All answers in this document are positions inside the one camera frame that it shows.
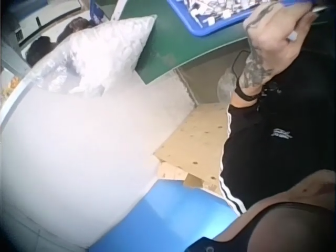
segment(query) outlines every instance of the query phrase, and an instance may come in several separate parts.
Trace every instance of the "black strap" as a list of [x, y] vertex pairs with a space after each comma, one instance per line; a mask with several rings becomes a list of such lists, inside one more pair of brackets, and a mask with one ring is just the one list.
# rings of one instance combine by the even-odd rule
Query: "black strap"
[[235, 92], [244, 101], [254, 101], [255, 99], [258, 99], [261, 94], [261, 92], [259, 94], [256, 94], [255, 96], [248, 96], [247, 94], [244, 94], [244, 92], [242, 91], [239, 85], [239, 78], [237, 78]]

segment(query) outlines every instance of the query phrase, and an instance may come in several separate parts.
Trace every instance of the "logo on jacket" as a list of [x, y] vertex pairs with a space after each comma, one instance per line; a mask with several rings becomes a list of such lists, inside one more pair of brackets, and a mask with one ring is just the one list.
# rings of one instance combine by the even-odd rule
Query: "logo on jacket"
[[289, 131], [285, 131], [285, 130], [282, 130], [282, 129], [273, 129], [273, 133], [271, 135], [271, 137], [279, 137], [279, 138], [285, 138], [285, 139], [290, 139], [290, 138], [293, 138], [291, 135], [290, 135], [290, 132]]

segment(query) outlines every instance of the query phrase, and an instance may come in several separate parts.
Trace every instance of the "plastic bag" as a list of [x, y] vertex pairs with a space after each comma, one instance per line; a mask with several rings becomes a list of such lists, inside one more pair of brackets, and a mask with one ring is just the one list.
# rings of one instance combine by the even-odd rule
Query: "plastic bag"
[[236, 88], [237, 77], [232, 72], [231, 67], [227, 68], [225, 73], [221, 76], [217, 86], [217, 96], [221, 103], [229, 104], [231, 95]]
[[50, 92], [101, 96], [135, 69], [155, 19], [110, 21], [74, 33], [35, 64], [23, 81]]

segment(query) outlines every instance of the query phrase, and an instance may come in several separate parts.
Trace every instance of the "person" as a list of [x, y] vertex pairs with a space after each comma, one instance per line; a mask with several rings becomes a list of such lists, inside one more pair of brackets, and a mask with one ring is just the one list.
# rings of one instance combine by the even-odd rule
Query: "person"
[[52, 43], [48, 36], [40, 36], [36, 39], [27, 50], [26, 61], [33, 67], [39, 60], [50, 53], [56, 47], [56, 43]]
[[319, 170], [285, 192], [254, 204], [214, 240], [185, 252], [332, 252], [335, 172]]
[[82, 17], [74, 18], [62, 31], [62, 33], [57, 37], [57, 44], [61, 43], [64, 39], [73, 33], [87, 28], [92, 28], [93, 25], [87, 19]]
[[250, 54], [232, 79], [219, 177], [238, 216], [318, 170], [335, 169], [334, 58], [301, 51], [317, 18], [311, 8], [265, 3], [243, 23]]

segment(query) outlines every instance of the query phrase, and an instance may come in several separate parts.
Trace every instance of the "hand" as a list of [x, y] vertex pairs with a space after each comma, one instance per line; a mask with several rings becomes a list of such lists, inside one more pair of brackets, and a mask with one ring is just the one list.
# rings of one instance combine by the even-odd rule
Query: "hand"
[[[253, 94], [275, 75], [284, 71], [297, 58], [303, 41], [317, 14], [310, 3], [284, 7], [281, 3], [259, 5], [244, 21], [251, 53], [240, 78], [240, 86]], [[296, 41], [287, 37], [296, 31]]]

